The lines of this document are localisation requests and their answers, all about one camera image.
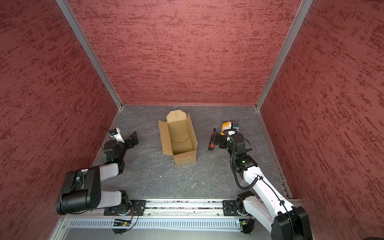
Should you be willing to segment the yellow white object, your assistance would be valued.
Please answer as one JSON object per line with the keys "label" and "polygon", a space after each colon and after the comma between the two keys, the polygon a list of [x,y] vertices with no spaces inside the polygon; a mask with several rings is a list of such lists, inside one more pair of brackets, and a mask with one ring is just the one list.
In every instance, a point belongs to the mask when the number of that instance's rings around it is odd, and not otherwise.
{"label": "yellow white object", "polygon": [[239,124],[236,121],[223,122],[221,135],[233,135],[239,131]]}

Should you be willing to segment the red handled box cutter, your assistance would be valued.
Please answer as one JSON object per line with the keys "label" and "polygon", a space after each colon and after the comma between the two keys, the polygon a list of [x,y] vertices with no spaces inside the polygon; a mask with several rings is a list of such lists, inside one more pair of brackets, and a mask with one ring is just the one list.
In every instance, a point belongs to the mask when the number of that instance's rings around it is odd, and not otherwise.
{"label": "red handled box cutter", "polygon": [[217,130],[216,128],[214,128],[210,138],[209,147],[208,147],[209,151],[213,151],[216,147],[216,135],[217,135]]}

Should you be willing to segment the brown cardboard express box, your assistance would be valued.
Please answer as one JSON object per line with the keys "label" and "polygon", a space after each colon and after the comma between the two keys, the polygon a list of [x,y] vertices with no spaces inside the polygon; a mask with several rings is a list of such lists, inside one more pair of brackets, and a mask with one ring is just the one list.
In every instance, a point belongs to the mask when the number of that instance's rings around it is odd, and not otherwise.
{"label": "brown cardboard express box", "polygon": [[163,154],[172,156],[176,167],[197,162],[197,138],[189,114],[175,110],[159,121]]}

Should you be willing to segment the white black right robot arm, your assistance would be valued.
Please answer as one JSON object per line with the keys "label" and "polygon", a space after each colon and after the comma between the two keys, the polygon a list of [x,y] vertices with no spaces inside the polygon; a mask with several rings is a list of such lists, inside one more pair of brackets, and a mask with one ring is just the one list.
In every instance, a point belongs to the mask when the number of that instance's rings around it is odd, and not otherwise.
{"label": "white black right robot arm", "polygon": [[312,240],[310,219],[303,207],[295,207],[263,174],[258,164],[247,154],[242,134],[224,130],[230,167],[237,186],[239,211],[251,215],[270,233],[273,240]]}

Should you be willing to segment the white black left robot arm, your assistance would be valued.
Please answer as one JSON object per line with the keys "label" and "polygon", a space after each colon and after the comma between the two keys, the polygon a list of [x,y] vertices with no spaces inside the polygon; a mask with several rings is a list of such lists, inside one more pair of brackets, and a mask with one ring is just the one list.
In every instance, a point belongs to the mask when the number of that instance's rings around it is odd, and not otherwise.
{"label": "white black left robot arm", "polygon": [[104,209],[105,216],[134,214],[126,191],[102,191],[101,183],[124,172],[124,156],[128,149],[139,144],[138,136],[133,132],[123,139],[119,128],[109,134],[111,139],[102,147],[106,155],[104,164],[66,174],[56,205],[59,215],[79,215],[96,209]]}

